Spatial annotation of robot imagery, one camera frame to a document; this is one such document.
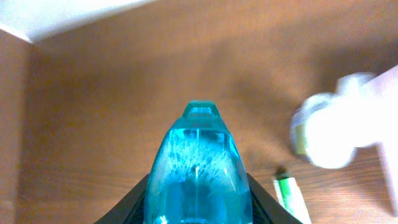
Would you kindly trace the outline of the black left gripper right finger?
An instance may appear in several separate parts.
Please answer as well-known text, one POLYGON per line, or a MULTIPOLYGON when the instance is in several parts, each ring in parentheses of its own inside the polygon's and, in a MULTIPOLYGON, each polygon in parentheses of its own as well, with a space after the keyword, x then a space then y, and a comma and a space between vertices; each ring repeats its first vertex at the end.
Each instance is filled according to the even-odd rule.
POLYGON ((249 173, 247 173, 253 224, 302 224, 284 209, 249 173))

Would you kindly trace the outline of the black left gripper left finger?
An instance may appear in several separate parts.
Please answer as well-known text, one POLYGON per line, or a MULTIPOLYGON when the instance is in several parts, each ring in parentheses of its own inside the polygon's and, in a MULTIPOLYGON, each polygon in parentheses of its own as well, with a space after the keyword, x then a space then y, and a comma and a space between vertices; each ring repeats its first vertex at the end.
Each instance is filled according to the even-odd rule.
POLYGON ((95 224, 143 224, 148 179, 147 174, 95 224))

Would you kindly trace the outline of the green white small tube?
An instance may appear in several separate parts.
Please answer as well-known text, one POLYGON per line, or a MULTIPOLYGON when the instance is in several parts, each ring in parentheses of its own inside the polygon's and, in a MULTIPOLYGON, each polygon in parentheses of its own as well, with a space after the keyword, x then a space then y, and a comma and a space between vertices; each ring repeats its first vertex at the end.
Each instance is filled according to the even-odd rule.
POLYGON ((274 188, 279 204, 303 224, 312 224, 302 192, 288 173, 275 175, 274 188))

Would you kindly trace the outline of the blue mouthwash bottle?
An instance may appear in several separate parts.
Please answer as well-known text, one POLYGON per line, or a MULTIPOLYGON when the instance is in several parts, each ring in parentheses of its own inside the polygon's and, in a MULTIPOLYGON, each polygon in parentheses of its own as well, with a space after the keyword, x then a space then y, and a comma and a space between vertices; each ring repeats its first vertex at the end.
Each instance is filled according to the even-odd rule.
POLYGON ((144 223, 252 223, 248 177, 212 101, 191 101, 166 132, 146 187, 144 223))

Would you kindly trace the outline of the clear spray bottle purple liquid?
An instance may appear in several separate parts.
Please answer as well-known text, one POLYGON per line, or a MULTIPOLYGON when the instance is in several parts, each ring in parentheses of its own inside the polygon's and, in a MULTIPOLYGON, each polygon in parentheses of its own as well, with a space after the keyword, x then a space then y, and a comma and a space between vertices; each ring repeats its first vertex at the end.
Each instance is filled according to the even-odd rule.
POLYGON ((347 166, 359 148, 397 140, 397 67, 343 76, 334 92, 307 98, 292 116, 290 140, 295 155, 324 169, 347 166))

